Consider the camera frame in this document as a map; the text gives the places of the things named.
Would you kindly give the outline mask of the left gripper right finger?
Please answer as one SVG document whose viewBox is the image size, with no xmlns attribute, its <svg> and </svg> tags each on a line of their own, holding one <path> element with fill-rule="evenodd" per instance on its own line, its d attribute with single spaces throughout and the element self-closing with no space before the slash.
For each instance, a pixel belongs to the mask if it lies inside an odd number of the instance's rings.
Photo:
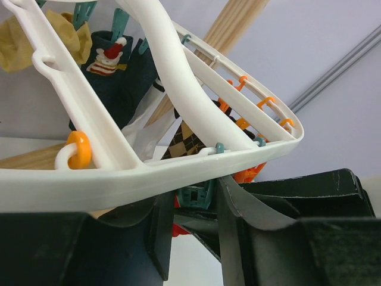
<svg viewBox="0 0 381 286">
<path fill-rule="evenodd" d="M 225 285 L 379 285 L 380 220 L 293 219 L 231 177 L 218 180 Z"/>
</svg>

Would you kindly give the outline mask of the teal clothes peg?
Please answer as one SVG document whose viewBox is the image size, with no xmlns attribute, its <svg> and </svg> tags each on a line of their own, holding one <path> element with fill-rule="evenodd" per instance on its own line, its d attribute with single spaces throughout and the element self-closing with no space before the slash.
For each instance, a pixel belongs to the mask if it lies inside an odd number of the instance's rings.
<svg viewBox="0 0 381 286">
<path fill-rule="evenodd" d="M 216 180 L 211 179 L 179 188 L 176 191 L 179 206 L 193 209 L 208 209 L 213 199 L 215 187 Z"/>
</svg>

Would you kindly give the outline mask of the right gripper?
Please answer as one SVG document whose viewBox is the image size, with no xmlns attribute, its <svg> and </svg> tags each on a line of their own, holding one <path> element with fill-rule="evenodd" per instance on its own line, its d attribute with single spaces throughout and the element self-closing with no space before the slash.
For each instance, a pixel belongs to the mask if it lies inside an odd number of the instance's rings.
<svg viewBox="0 0 381 286">
<path fill-rule="evenodd" d="M 375 216 L 360 179 L 346 168 L 275 181 L 234 182 L 233 186 L 293 219 Z M 206 210 L 177 208 L 174 223 L 196 236 L 216 259 L 220 258 L 216 199 Z"/>
</svg>

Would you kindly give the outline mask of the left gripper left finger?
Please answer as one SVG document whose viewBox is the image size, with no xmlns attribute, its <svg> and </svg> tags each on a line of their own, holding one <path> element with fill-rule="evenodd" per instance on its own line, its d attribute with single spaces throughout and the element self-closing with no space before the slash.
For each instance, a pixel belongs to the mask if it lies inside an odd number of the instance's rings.
<svg viewBox="0 0 381 286">
<path fill-rule="evenodd" d="M 2 285 L 162 285 L 174 192 L 94 218 L 80 212 L 1 214 Z"/>
</svg>

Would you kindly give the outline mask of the red reindeer sock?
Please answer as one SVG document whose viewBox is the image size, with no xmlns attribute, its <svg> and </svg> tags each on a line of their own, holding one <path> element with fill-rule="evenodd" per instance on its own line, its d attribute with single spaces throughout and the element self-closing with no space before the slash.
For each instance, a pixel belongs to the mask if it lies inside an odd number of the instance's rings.
<svg viewBox="0 0 381 286">
<path fill-rule="evenodd" d="M 174 208 L 180 208 L 180 204 L 176 195 L 174 196 Z M 179 235 L 189 235 L 189 232 L 174 223 L 172 229 L 172 237 L 178 237 Z"/>
</svg>

